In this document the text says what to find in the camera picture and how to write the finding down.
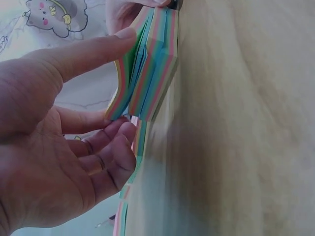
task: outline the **wooden surface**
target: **wooden surface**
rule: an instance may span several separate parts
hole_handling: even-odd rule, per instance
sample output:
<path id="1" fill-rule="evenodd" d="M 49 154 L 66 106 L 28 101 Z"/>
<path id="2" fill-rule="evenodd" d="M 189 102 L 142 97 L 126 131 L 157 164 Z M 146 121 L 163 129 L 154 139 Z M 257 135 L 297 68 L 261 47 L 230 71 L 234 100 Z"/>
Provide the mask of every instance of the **wooden surface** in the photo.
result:
<path id="1" fill-rule="evenodd" d="M 127 236 L 315 235 L 315 1 L 184 0 Z"/>

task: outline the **left hand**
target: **left hand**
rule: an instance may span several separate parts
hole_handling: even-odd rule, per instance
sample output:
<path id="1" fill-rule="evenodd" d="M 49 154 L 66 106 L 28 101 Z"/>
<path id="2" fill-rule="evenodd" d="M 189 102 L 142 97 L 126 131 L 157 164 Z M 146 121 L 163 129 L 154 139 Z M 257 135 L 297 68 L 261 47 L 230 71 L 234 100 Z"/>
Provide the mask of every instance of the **left hand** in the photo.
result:
<path id="1" fill-rule="evenodd" d="M 133 173 L 133 124 L 53 106 L 65 82 L 133 47 L 133 29 L 116 35 L 0 63 L 0 235 L 60 225 L 117 193 Z M 63 136 L 93 130 L 84 141 Z"/>
<path id="2" fill-rule="evenodd" d="M 106 25 L 109 34 L 129 27 L 143 6 L 167 6 L 172 0 L 107 0 Z"/>

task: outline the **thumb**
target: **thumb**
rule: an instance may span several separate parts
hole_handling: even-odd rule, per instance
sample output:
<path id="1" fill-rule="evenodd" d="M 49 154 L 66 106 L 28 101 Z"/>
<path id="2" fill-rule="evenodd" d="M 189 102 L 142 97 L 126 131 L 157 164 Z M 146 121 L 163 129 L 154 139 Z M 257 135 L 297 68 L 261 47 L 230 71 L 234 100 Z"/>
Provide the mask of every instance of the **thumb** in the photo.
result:
<path id="1" fill-rule="evenodd" d="M 126 54 L 135 44 L 136 32 L 126 28 L 115 35 L 72 43 L 53 49 L 40 49 L 23 58 L 40 60 L 50 67 L 54 79 L 62 83 L 96 69 Z"/>
<path id="2" fill-rule="evenodd" d="M 134 29 L 126 28 L 113 36 L 40 49 L 21 59 L 1 62 L 0 138 L 33 132 L 53 106 L 64 82 L 121 58 L 135 41 Z"/>

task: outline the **cartoon bear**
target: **cartoon bear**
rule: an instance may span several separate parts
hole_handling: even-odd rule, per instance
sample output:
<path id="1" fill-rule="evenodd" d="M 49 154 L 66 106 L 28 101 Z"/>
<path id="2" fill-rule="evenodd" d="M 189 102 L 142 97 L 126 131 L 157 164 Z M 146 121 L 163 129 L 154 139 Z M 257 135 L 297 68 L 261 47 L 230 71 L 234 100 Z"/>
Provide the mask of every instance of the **cartoon bear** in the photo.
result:
<path id="1" fill-rule="evenodd" d="M 85 0 L 28 0 L 26 6 L 28 26 L 52 30 L 61 38 L 81 32 L 88 24 Z"/>

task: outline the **fingernail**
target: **fingernail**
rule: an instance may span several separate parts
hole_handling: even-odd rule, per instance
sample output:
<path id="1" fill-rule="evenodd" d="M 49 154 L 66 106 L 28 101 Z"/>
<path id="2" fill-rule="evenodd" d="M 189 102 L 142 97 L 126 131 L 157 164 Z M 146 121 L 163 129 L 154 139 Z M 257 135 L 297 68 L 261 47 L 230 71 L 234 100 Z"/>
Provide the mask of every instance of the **fingernail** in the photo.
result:
<path id="1" fill-rule="evenodd" d="M 115 35 L 120 39 L 129 39 L 134 37 L 136 34 L 135 30 L 131 27 L 122 29 L 121 31 L 118 31 Z"/>

